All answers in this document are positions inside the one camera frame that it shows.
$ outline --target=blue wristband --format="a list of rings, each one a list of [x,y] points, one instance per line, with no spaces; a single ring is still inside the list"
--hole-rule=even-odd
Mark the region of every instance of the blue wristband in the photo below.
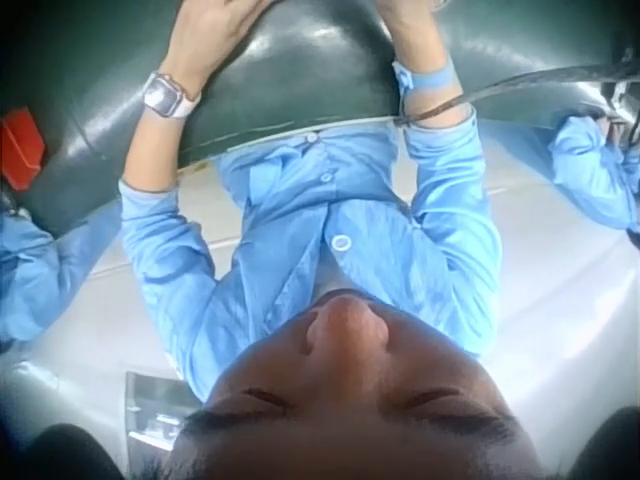
[[[403,99],[412,90],[441,88],[457,79],[451,59],[444,68],[430,73],[414,73],[398,61],[393,62],[393,69],[396,72],[400,95]]]

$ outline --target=blue shirt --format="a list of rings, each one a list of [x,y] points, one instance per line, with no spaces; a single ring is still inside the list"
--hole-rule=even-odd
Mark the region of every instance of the blue shirt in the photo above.
[[[222,278],[198,226],[180,215],[175,190],[142,193],[121,182],[125,250],[162,343],[200,399],[243,350],[310,305],[323,247],[363,292],[471,354],[490,345],[502,252],[475,112],[454,128],[409,128],[405,140],[418,164],[411,205],[391,188],[397,131],[388,123],[216,159],[244,210],[242,240]]]
[[[120,230],[120,216],[120,202],[112,202],[54,240],[31,220],[2,214],[0,342],[31,341],[64,313]]]
[[[570,117],[549,146],[554,182],[565,187],[582,212],[610,228],[640,232],[634,194],[640,158],[607,143],[590,117]]]

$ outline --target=eyebrow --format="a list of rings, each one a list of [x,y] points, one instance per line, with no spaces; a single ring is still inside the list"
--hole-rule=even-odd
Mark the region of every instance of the eyebrow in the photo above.
[[[385,415],[389,423],[412,425],[415,428],[432,426],[437,430],[458,436],[474,436],[492,444],[512,441],[519,430],[515,417],[489,415],[430,415],[425,417]],[[200,410],[185,419],[182,434],[198,437],[215,432],[226,432],[246,425],[286,420],[287,417],[273,412],[249,412],[218,414],[211,410]]]

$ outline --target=wristwatch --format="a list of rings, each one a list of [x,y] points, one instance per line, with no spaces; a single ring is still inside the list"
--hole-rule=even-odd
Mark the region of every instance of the wristwatch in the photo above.
[[[153,72],[144,87],[144,104],[161,117],[185,118],[200,103],[202,94],[189,100],[187,93],[169,75]]]

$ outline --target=red object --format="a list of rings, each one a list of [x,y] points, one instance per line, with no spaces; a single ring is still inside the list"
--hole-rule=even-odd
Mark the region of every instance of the red object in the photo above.
[[[28,108],[2,118],[2,174],[14,190],[26,190],[42,169],[44,140]]]

